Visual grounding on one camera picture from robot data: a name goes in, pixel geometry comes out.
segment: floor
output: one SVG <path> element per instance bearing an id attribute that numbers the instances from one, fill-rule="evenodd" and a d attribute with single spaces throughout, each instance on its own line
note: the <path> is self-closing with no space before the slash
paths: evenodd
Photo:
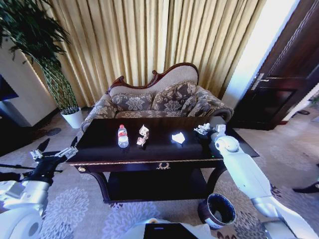
<path id="1" fill-rule="evenodd" d="M 294 187 L 312 184 L 319 176 L 319 123 L 311 119 L 319 111 L 309 109 L 310 115 L 296 115 L 288 124 L 271 131 L 239 129 L 238 133 L 261 155 L 256 163 L 272 183 L 272 193 L 284 205 L 298 212 L 319 234 L 319 194 L 298 194 Z M 80 136 L 60 114 L 41 129 L 43 135 L 35 142 L 0 157 L 1 163 L 35 166 L 29 151 L 48 136 L 47 151 L 69 146 L 74 136 Z M 74 167 L 63 164 L 49 190 L 49 205 L 44 215 L 42 239 L 117 239 L 132 225 L 151 217 L 192 225 L 201 224 L 197 206 L 201 200 L 103 204 L 95 179 L 79 174 Z M 25 170 L 1 168 L 1 172 Z M 208 178 L 211 169 L 203 169 Z M 255 210 L 225 172 L 215 191 L 225 195 L 236 209 L 235 222 L 212 234 L 219 239 L 265 238 L 260 221 L 264 218 Z"/>

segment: beige curtain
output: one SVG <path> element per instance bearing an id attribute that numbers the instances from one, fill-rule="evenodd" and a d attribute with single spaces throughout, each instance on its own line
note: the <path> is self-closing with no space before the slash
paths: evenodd
<path id="1" fill-rule="evenodd" d="M 60 57 L 80 106 L 124 75 L 138 86 L 179 62 L 222 97 L 266 0 L 50 0 L 69 32 Z"/>

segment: sofa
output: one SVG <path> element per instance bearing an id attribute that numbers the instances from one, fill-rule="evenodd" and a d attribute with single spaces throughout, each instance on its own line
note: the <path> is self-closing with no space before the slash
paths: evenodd
<path id="1" fill-rule="evenodd" d="M 198 69 L 179 63 L 159 74 L 153 71 L 145 86 L 131 86 L 119 77 L 95 104 L 82 123 L 83 132 L 93 119 L 143 117 L 221 116 L 228 122 L 234 111 L 198 85 Z"/>

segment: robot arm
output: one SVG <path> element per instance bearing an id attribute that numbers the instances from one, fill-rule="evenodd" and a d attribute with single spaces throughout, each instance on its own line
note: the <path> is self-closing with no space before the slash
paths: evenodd
<path id="1" fill-rule="evenodd" d="M 49 140 L 31 152 L 37 167 L 24 174 L 22 183 L 0 182 L 0 201 L 5 211 L 0 214 L 0 239 L 38 239 L 42 213 L 47 205 L 48 189 L 59 163 L 67 161 L 78 151 L 77 137 L 70 147 L 60 152 L 43 153 Z"/>
<path id="2" fill-rule="evenodd" d="M 264 216 L 279 218 L 265 225 L 274 238 L 319 239 L 309 224 L 296 212 L 278 202 L 271 194 L 271 185 L 255 161 L 240 148 L 239 142 L 224 134 L 225 126 L 217 125 L 215 146 L 224 158 L 224 164 L 236 186 L 252 201 L 254 207 Z"/>

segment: dark wooden door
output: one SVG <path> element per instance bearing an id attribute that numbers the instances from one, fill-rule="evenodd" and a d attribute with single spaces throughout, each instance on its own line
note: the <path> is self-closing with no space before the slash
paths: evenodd
<path id="1" fill-rule="evenodd" d="M 232 126 L 273 129 L 319 82 L 318 2 L 300 1 L 235 108 Z"/>

